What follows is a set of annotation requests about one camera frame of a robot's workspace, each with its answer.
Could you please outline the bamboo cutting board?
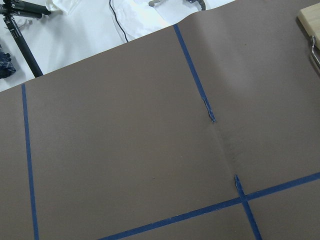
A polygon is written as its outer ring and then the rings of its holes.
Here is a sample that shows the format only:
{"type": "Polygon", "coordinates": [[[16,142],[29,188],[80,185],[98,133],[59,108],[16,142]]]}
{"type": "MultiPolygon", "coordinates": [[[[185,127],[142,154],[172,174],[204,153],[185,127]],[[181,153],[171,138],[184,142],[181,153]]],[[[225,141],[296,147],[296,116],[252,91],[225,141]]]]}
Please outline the bamboo cutting board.
{"type": "Polygon", "coordinates": [[[297,15],[308,35],[310,57],[317,71],[320,71],[320,3],[301,9],[297,15]]]}

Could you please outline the black tripod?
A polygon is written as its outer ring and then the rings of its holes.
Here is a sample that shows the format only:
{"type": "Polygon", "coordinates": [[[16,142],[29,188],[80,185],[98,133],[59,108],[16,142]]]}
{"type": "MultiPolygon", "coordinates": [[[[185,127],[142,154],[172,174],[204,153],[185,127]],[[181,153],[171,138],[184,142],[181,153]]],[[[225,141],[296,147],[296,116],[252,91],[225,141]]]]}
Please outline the black tripod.
{"type": "Polygon", "coordinates": [[[49,16],[51,13],[52,12],[44,5],[30,3],[23,0],[4,0],[3,4],[0,5],[0,14],[4,16],[4,23],[10,31],[35,78],[42,76],[43,73],[22,32],[20,31],[14,16],[41,19],[43,15],[49,16]]]}

